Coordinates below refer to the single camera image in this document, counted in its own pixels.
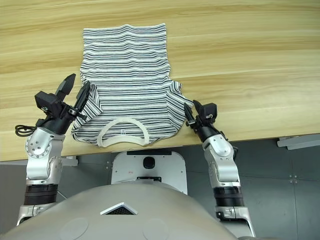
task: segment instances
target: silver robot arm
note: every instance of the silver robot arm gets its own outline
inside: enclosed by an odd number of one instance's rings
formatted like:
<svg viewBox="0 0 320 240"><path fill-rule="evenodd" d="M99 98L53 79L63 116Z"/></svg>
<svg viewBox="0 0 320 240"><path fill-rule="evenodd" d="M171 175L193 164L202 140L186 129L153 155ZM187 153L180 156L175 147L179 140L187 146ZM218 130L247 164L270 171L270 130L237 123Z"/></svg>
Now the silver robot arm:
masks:
<svg viewBox="0 0 320 240"><path fill-rule="evenodd" d="M234 162L235 148L227 141L223 132L213 126L217 117L217 105L201 105L195 100L193 102L198 115L194 118L191 108L185 104L186 125L203 142L204 157L208 163L210 183L216 200L216 217L235 236L255 237L249 210L242 196L238 168Z"/></svg>
<svg viewBox="0 0 320 240"><path fill-rule="evenodd" d="M88 100L89 82L80 89L74 107L63 102L74 85L75 77L76 75L72 74L63 80L55 94L40 91L35 95L37 107L46 114L45 119L37 121L36 127L15 127L18 136L28 137L25 143L28 155L26 189L17 226L56 203L62 173L61 152L65 133L76 117L86 118L80 112Z"/></svg>

